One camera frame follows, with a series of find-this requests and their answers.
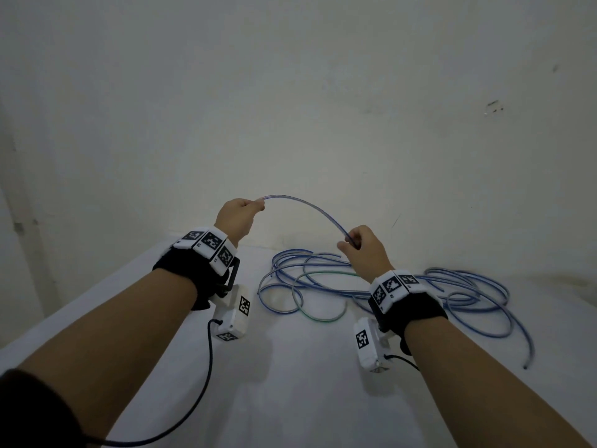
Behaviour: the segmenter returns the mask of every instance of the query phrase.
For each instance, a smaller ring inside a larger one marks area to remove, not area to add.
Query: blue cable
[[[342,225],[340,225],[335,219],[332,218],[331,215],[316,205],[308,203],[303,199],[288,195],[268,195],[261,199],[270,198],[293,199],[295,201],[305,203],[318,210],[327,219],[329,219],[329,221],[331,221],[342,232],[342,234],[344,234],[345,238],[348,239],[354,248],[357,248],[356,243],[350,237],[348,232],[342,227]],[[288,273],[287,270],[291,268],[300,268],[301,277],[297,279]],[[362,301],[369,300],[370,295],[368,291],[335,289],[323,285],[310,276],[310,272],[321,273],[319,268],[326,268],[329,273],[345,273],[338,272],[337,270],[351,268],[351,265],[350,262],[344,261],[342,256],[339,254],[314,253],[310,250],[304,250],[302,248],[293,248],[290,250],[281,251],[272,257],[272,267],[270,271],[259,282],[257,289],[259,300],[265,308],[275,314],[292,314],[300,310],[299,304],[301,307],[304,304],[304,297],[300,290],[315,290],[325,294],[353,299],[359,308],[372,314],[371,310],[361,303]],[[437,296],[444,302],[444,309],[450,313],[459,323],[475,333],[488,338],[507,338],[512,334],[516,326],[520,327],[520,330],[522,331],[522,334],[526,338],[526,342],[528,344],[528,356],[522,367],[527,369],[533,362],[535,357],[535,345],[533,338],[526,330],[524,325],[522,325],[522,323],[518,320],[518,318],[514,316],[508,308],[506,308],[510,301],[510,292],[503,284],[500,284],[491,278],[484,277],[483,275],[479,275],[477,273],[453,271],[437,267],[429,268],[425,270],[423,275],[415,275],[415,277],[428,283],[429,286],[434,288],[437,291]],[[275,281],[264,286],[263,282],[267,278],[273,278]],[[440,286],[440,284],[447,285],[451,289],[446,290]],[[479,285],[489,287],[492,293],[496,294],[497,296],[492,296],[483,291]],[[261,293],[266,289],[273,287],[284,287],[290,289],[293,293],[296,293],[296,295],[299,297],[299,300],[296,300],[297,307],[290,310],[279,310],[265,303]],[[491,312],[500,312],[506,316],[508,319],[508,328],[505,331],[501,333],[491,333],[478,329],[477,327],[474,327],[470,323],[463,320],[458,315],[458,313],[484,314]]]

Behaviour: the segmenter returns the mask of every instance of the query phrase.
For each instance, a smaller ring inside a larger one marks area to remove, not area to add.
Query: hand
[[[360,250],[350,245],[348,238],[346,242],[338,242],[337,246],[362,279],[371,283],[377,277],[394,269],[387,258],[383,244],[368,226],[360,225],[353,228],[349,235],[356,245],[361,246]]]
[[[231,199],[222,206],[214,226],[228,235],[228,239],[238,248],[238,242],[251,230],[253,218],[265,209],[262,199]]]

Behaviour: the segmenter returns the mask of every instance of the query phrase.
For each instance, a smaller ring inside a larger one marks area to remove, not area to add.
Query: black cable
[[[417,365],[415,365],[412,361],[408,360],[407,358],[401,357],[400,355],[384,355],[383,357],[386,360],[390,360],[390,358],[399,358],[400,360],[407,362],[410,366],[412,366],[417,371],[420,371],[420,369]]]
[[[185,420],[190,416],[191,413],[193,413],[193,411],[195,410],[195,408],[198,406],[199,401],[201,400],[201,398],[203,398],[205,390],[207,390],[207,385],[210,383],[211,367],[212,367],[213,361],[214,361],[214,352],[213,352],[213,348],[211,346],[211,330],[210,330],[210,324],[212,322],[215,322],[218,325],[222,324],[222,321],[220,321],[218,319],[212,319],[212,320],[210,320],[207,323],[207,342],[208,342],[208,344],[210,346],[210,367],[207,369],[207,377],[205,378],[205,384],[203,385],[203,390],[201,390],[201,394],[199,394],[199,397],[195,401],[195,404],[193,404],[193,406],[183,416],[183,418],[181,418],[180,420],[178,420],[178,422],[174,426],[172,426],[170,429],[166,429],[161,434],[158,434],[157,436],[152,437],[152,438],[146,438],[145,440],[137,440],[137,441],[103,440],[102,438],[96,438],[96,437],[91,437],[91,436],[83,435],[84,441],[86,443],[90,443],[90,444],[93,444],[93,445],[100,445],[100,446],[101,445],[105,445],[105,446],[116,446],[116,447],[142,446],[142,445],[146,445],[148,443],[153,443],[156,440],[159,440],[160,438],[166,437],[168,434],[170,434],[170,432],[172,432],[173,430],[175,430],[176,428],[178,428],[182,423],[184,423]]]

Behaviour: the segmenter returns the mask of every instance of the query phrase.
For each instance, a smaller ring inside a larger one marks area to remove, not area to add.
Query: forearm
[[[412,321],[405,338],[460,448],[590,446],[535,392],[446,319]]]
[[[157,269],[58,333],[19,368],[58,392],[85,433],[106,437],[196,296],[188,278]]]

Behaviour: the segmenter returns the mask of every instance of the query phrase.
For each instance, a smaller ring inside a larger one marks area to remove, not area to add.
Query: person's left hand
[[[222,206],[214,226],[228,235],[228,239],[238,248],[238,242],[251,230],[253,218],[265,209],[262,199],[231,199]]]

